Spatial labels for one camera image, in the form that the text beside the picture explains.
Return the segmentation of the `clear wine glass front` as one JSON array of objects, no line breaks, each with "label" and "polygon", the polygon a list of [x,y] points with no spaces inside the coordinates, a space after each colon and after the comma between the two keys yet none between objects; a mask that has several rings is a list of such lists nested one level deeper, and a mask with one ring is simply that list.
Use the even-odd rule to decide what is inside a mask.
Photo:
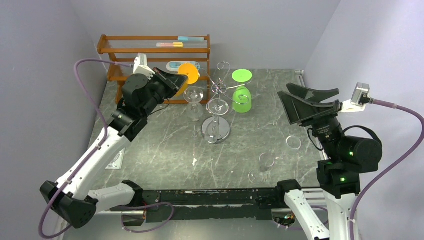
[{"label": "clear wine glass front", "polygon": [[254,185],[262,184],[265,181],[265,174],[260,170],[253,169],[248,173],[248,180]]}]

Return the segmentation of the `orange plastic wine glass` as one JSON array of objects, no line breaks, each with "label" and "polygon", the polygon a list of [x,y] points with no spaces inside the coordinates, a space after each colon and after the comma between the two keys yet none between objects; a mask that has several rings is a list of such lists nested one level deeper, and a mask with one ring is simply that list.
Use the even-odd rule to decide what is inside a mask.
[{"label": "orange plastic wine glass", "polygon": [[189,85],[195,84],[200,77],[199,69],[192,63],[183,63],[177,70],[179,75],[187,77],[187,80],[184,82],[180,90],[176,93],[176,97],[179,97],[184,93]]}]

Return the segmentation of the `green plastic wine glass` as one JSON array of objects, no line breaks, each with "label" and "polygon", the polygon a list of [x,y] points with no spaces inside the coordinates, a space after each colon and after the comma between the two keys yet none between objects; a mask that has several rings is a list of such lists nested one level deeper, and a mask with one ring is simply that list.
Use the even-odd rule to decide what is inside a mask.
[{"label": "green plastic wine glass", "polygon": [[240,84],[235,88],[232,96],[233,110],[241,114],[247,113],[252,108],[252,95],[246,84],[252,80],[253,74],[247,69],[237,69],[231,77]]}]

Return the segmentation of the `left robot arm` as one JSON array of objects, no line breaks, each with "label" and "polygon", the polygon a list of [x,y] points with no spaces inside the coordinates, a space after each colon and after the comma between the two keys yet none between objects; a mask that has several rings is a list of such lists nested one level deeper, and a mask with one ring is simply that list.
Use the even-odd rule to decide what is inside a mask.
[{"label": "left robot arm", "polygon": [[130,180],[100,190],[92,186],[99,174],[148,124],[155,108],[175,96],[189,81],[185,74],[158,68],[153,74],[130,75],[122,90],[123,105],[112,113],[98,139],[78,162],[56,182],[46,181],[40,192],[50,209],[75,229],[95,214],[115,207],[137,210],[144,205],[144,190]]}]

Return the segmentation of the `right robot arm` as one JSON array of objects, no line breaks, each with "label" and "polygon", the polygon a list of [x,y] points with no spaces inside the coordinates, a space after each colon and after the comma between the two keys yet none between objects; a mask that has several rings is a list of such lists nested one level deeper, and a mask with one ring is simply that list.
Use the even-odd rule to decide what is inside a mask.
[{"label": "right robot arm", "polygon": [[293,83],[280,91],[288,122],[305,127],[317,138],[327,156],[317,163],[316,175],[327,205],[329,225],[325,226],[308,203],[300,184],[292,180],[278,182],[275,202],[288,207],[309,240],[351,240],[358,235],[353,226],[353,204],[361,192],[360,175],[375,172],[383,156],[383,144],[369,128],[368,137],[346,135],[337,117],[340,113],[362,112],[369,97],[368,84],[358,83],[352,98],[346,101],[329,99],[338,89],[315,90]]}]

